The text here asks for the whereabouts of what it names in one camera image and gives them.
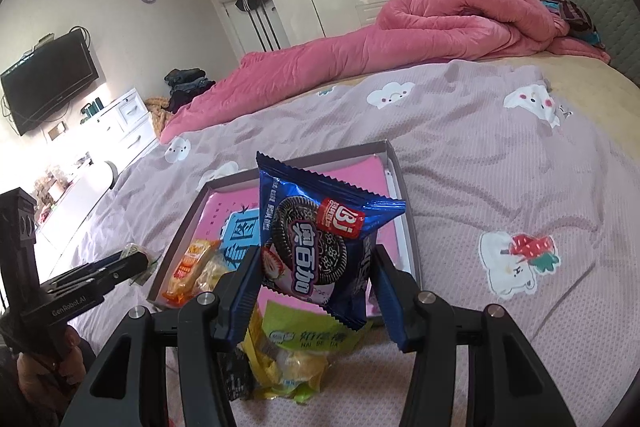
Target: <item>blue snack bag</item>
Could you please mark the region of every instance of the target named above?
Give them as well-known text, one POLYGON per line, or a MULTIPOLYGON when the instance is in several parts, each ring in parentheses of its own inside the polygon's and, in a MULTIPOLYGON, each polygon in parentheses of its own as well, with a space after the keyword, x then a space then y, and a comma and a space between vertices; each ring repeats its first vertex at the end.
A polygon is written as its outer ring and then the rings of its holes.
POLYGON ((257 153, 263 285, 322 306, 353 330, 378 229, 405 203, 257 153))

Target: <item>yellow snack bag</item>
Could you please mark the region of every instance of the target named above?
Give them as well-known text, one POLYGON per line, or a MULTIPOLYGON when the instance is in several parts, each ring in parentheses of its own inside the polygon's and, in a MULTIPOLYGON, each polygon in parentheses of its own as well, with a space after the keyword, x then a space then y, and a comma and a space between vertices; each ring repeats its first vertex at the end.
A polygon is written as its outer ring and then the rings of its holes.
POLYGON ((220 246, 220 240, 195 239, 182 256, 162 296, 181 306, 191 298, 191 290, 209 259, 220 246))
POLYGON ((320 391, 322 376, 329 367, 326 354, 287 351, 273 344, 262 331, 257 307, 240 345, 258 383, 254 398, 283 396, 304 403, 320 391))

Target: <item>red label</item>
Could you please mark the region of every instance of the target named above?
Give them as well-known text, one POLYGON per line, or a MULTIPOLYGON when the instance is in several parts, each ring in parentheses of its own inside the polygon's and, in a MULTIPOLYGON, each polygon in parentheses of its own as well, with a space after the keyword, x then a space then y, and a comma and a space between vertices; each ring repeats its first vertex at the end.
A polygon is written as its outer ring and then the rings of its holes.
POLYGON ((351 210, 338 201, 326 198, 318 208, 316 225, 325 232, 356 239, 364 224, 364 212, 351 210))

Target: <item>metal screw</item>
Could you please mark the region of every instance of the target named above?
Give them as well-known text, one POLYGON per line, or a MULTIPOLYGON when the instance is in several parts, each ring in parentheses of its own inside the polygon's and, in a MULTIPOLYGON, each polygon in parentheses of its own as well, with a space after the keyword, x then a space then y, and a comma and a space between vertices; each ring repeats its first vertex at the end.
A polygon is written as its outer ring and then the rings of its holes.
POLYGON ((495 317, 496 319, 504 317, 504 308, 502 306, 499 306, 498 304, 490 304, 487 311, 489 312, 489 315, 495 317))
POLYGON ((204 292, 198 295, 198 304, 202 304, 203 306, 211 304, 214 300, 216 300, 216 295, 212 292, 204 292))
POLYGON ((433 304, 436 301, 436 294, 431 292, 418 293, 418 301, 422 304, 433 304))
POLYGON ((132 319, 139 319, 146 313, 146 308, 144 306, 135 306, 134 308, 129 310, 129 317, 132 319))

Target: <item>black bracket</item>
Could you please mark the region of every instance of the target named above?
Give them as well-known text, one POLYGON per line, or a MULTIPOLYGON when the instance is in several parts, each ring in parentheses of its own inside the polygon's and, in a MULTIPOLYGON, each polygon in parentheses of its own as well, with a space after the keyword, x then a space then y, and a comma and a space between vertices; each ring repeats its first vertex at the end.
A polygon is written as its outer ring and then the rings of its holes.
MULTIPOLYGON (((120 259, 120 252, 85 264, 42 285, 34 244, 35 200, 21 188, 0 196, 0 270, 8 309, 0 315, 0 334, 14 351, 28 353, 59 377, 47 360, 68 355, 66 324, 99 305, 114 286, 148 266, 141 252, 120 259)), ((56 378, 66 389, 62 378, 56 378)))
MULTIPOLYGON (((470 357, 467 427, 575 427, 542 362, 502 306, 452 307, 420 291, 380 245, 372 252, 370 277, 389 336, 402 351, 416 352, 401 427, 449 427, 456 346, 462 344, 470 357)), ((213 293, 179 310, 129 311, 98 355, 63 427, 84 426, 88 417, 93 427, 166 427, 165 346, 178 347, 186 424, 235 427, 217 354, 244 337, 261 280, 260 250, 251 247, 238 271, 223 275, 213 293)))

